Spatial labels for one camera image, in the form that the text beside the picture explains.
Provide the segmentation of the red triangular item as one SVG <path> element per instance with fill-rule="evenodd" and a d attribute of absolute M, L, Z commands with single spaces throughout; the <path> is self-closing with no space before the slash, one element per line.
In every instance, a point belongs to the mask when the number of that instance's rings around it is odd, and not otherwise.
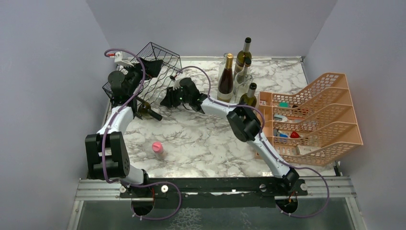
<path fill-rule="evenodd" d="M 300 138 L 301 136 L 297 133 L 297 132 L 295 132 L 295 131 L 293 131 L 291 134 L 290 134 L 290 138 Z"/>

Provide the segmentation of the dark green wine bottle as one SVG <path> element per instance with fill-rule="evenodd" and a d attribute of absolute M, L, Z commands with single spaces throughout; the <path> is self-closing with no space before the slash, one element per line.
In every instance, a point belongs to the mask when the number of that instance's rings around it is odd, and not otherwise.
<path fill-rule="evenodd" d="M 153 111 L 151 105 L 148 102 L 141 102 L 138 107 L 138 112 L 142 116 L 150 116 L 158 121 L 162 120 L 162 115 L 158 114 L 157 112 Z"/>
<path fill-rule="evenodd" d="M 249 89 L 248 89 L 247 93 L 243 94 L 240 97 L 239 104 L 245 104 L 245 105 L 248 105 L 251 107 L 256 107 L 256 105 L 257 105 L 257 98 L 255 96 L 256 88 L 257 88 L 257 84 L 254 82 L 251 83 L 249 85 Z"/>

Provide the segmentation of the green wine bottle tan label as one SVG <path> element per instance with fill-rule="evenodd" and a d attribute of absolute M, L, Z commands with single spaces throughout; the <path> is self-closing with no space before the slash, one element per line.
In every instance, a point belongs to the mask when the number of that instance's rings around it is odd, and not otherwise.
<path fill-rule="evenodd" d="M 251 45 L 251 38 L 246 37 L 243 49 L 239 51 L 236 58 L 236 64 L 234 69 L 234 76 L 237 75 L 244 67 L 245 58 L 249 57 L 252 58 L 252 54 L 250 52 L 250 45 Z"/>

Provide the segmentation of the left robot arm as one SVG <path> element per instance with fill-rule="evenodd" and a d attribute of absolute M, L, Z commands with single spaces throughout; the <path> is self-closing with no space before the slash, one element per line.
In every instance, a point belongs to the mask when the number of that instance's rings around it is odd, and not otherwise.
<path fill-rule="evenodd" d="M 123 134 L 134 117 L 139 116 L 137 99 L 132 97 L 136 88 L 142 80 L 158 77 L 162 64 L 162 60 L 143 59 L 126 67 L 126 73 L 115 70 L 108 75 L 103 89 L 111 99 L 111 115 L 96 134 L 85 138 L 89 178 L 133 184 L 133 192 L 140 197 L 150 192 L 146 172 L 130 164 Z"/>

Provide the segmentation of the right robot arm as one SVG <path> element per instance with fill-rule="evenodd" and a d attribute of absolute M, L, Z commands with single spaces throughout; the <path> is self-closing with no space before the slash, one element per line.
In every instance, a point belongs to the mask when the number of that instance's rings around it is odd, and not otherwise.
<path fill-rule="evenodd" d="M 169 78 L 174 85 L 167 88 L 166 96 L 160 102 L 162 106 L 173 108 L 188 104 L 195 112 L 226 119 L 236 138 L 252 146 L 266 162 L 277 180 L 277 191 L 282 195 L 288 195 L 295 189 L 299 174 L 270 144 L 263 132 L 265 122 L 257 118 L 253 112 L 254 107 L 215 100 L 199 92 L 191 78 L 176 79 L 174 76 Z"/>

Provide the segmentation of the small pink capped bottle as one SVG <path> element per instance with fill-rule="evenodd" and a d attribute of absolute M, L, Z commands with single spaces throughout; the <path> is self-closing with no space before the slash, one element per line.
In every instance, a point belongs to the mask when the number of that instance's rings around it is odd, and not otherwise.
<path fill-rule="evenodd" d="M 152 144 L 152 150 L 159 159 L 164 159 L 167 155 L 162 143 L 159 141 Z"/>

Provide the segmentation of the orange plastic desk organizer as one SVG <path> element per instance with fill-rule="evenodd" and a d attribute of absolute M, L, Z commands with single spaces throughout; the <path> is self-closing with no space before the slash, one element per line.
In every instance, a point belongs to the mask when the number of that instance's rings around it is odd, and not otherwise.
<path fill-rule="evenodd" d="M 289 163 L 325 166 L 363 145 L 344 73 L 324 73 L 296 94 L 260 92 L 257 99 L 263 132 Z M 293 131 L 301 137 L 290 138 Z"/>

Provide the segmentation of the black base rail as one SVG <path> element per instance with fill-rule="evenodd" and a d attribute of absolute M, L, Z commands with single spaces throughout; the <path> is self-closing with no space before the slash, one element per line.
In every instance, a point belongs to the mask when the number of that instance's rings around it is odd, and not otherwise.
<path fill-rule="evenodd" d="M 150 178 L 145 188 L 121 187 L 136 209 L 270 207 L 306 196 L 303 179 L 289 187 L 275 177 Z"/>

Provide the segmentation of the clear glass wine bottle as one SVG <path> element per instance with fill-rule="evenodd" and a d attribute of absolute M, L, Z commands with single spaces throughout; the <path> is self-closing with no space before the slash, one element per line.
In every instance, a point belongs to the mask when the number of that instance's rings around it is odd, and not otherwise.
<path fill-rule="evenodd" d="M 240 97 L 247 93 L 249 85 L 252 82 L 253 78 L 250 73 L 251 62 L 251 58 L 246 57 L 243 69 L 234 77 L 233 99 L 235 103 L 239 102 Z"/>

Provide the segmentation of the amber bottle gold cap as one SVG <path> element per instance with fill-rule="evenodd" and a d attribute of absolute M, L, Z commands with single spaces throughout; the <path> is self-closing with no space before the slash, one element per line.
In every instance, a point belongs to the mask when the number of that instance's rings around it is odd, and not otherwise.
<path fill-rule="evenodd" d="M 233 54 L 228 53 L 226 55 L 225 67 L 218 83 L 217 99 L 226 103 L 231 101 L 233 94 L 233 58 Z"/>

